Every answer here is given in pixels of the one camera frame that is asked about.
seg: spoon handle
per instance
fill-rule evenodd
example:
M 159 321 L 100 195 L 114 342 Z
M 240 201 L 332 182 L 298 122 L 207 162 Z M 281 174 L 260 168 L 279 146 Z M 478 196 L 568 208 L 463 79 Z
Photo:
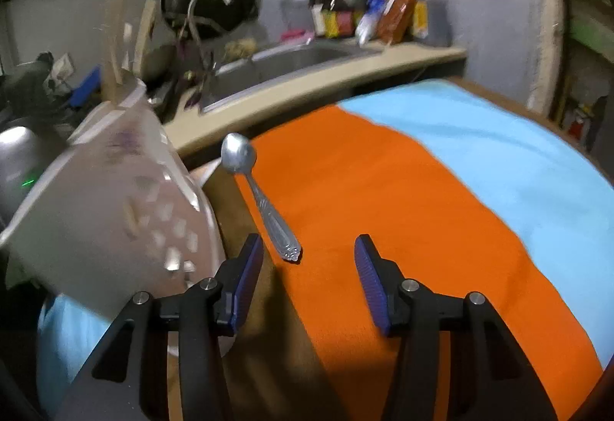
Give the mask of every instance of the spoon handle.
M 254 177 L 247 173 L 245 178 L 248 180 L 249 187 L 252 189 L 258 211 L 264 222 L 266 232 L 271 238 L 272 245 L 275 246 L 275 249 L 284 260 L 288 262 L 298 261 L 301 254 L 301 245 L 297 237 L 292 233 L 286 221 L 271 204 L 269 198 L 262 192 L 262 189 L 260 189 L 256 180 L 254 180 Z

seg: orange fabric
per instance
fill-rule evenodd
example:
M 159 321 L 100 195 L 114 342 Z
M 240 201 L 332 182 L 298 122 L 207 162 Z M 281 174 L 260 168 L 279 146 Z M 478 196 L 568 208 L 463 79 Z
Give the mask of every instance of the orange fabric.
M 398 350 L 378 335 L 358 280 L 353 246 L 363 233 L 433 291 L 486 294 L 559 419 L 583 402 L 602 373 L 583 328 L 518 237 L 419 143 L 331 106 L 254 145 L 254 177 L 303 245 L 299 266 L 275 256 L 239 179 L 241 192 L 352 420 L 380 418 Z

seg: curved metal faucet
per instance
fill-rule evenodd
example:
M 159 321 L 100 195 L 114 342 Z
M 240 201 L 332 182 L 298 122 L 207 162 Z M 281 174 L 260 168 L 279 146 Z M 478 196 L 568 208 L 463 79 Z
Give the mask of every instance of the curved metal faucet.
M 186 21 L 188 23 L 188 27 L 190 28 L 191 36 L 194 39 L 194 42 L 196 42 L 196 45 L 198 46 L 198 52 L 200 53 L 200 60 L 203 63 L 203 67 L 206 71 L 211 71 L 211 69 L 213 69 L 213 62 L 211 61 L 211 59 L 207 59 L 207 52 L 205 51 L 205 46 L 203 45 L 202 40 L 200 39 L 200 35 L 198 34 L 198 27 L 196 26 L 196 21 L 194 20 L 194 9 L 196 8 L 197 1 L 198 0 L 190 0 L 190 3 L 188 4 L 188 13 Z M 222 1 L 224 2 L 224 5 L 227 6 L 232 3 L 232 0 Z M 203 20 L 199 22 L 212 27 L 221 35 L 228 33 L 228 31 L 224 30 L 217 22 L 213 21 L 213 19 L 209 19 L 208 17 L 203 18 Z

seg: metal spoon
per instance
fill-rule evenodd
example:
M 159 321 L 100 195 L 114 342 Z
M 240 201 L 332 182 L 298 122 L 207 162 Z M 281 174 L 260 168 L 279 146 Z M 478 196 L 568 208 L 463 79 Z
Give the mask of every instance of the metal spoon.
M 297 262 L 301 254 L 301 245 L 252 177 L 252 168 L 255 163 L 256 150 L 246 137 L 240 134 L 228 134 L 224 138 L 222 166 L 232 174 L 240 173 L 245 176 L 273 246 L 281 258 L 288 262 Z

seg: sink rim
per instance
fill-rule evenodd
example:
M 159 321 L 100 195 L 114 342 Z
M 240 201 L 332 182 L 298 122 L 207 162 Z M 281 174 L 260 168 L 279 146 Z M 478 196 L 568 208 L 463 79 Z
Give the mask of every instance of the sink rim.
M 333 40 L 312 40 L 312 41 L 308 41 L 307 43 L 305 43 L 304 41 L 301 41 L 300 43 L 281 44 L 281 45 L 272 47 L 270 49 L 265 49 L 264 51 L 260 51 L 260 52 L 257 52 L 257 54 L 254 54 L 252 56 L 252 60 L 256 62 L 261 59 L 273 57 L 276 54 L 283 54 L 286 52 L 297 52 L 301 50 L 314 49 L 322 45 L 326 45 L 328 48 L 333 48 L 339 51 L 345 51 L 345 52 L 350 52 L 350 53 L 346 57 L 331 59 L 331 60 L 324 61 L 318 64 L 313 64 L 311 66 L 297 69 L 296 71 L 292 71 L 287 74 L 282 74 L 281 76 L 276 76 L 275 78 L 271 78 L 267 81 L 263 81 L 256 85 L 252 85 L 232 95 L 228 95 L 224 98 L 221 98 L 220 100 L 217 100 L 214 103 L 208 104 L 205 107 L 199 107 L 198 109 L 199 115 L 201 116 L 201 115 L 207 114 L 208 112 L 211 112 L 220 106 L 231 103 L 237 99 L 246 97 L 250 94 L 253 94 L 254 92 L 259 92 L 263 89 L 266 89 L 267 86 L 278 85 L 292 78 L 304 76 L 306 74 L 315 73 L 317 71 L 321 71 L 322 69 L 326 69 L 332 66 L 337 66 L 339 64 L 344 64 L 346 62 L 354 61 L 362 57 L 372 57 L 374 55 L 381 54 L 380 50 L 372 49 L 369 47 L 361 48 L 357 45 L 337 43 Z M 216 75 L 223 75 L 225 73 L 231 73 L 232 71 L 239 69 L 240 67 L 245 66 L 246 64 L 250 64 L 250 63 L 251 61 L 248 59 L 239 59 L 237 61 L 230 62 L 222 66 L 220 69 L 218 69 L 216 72 Z

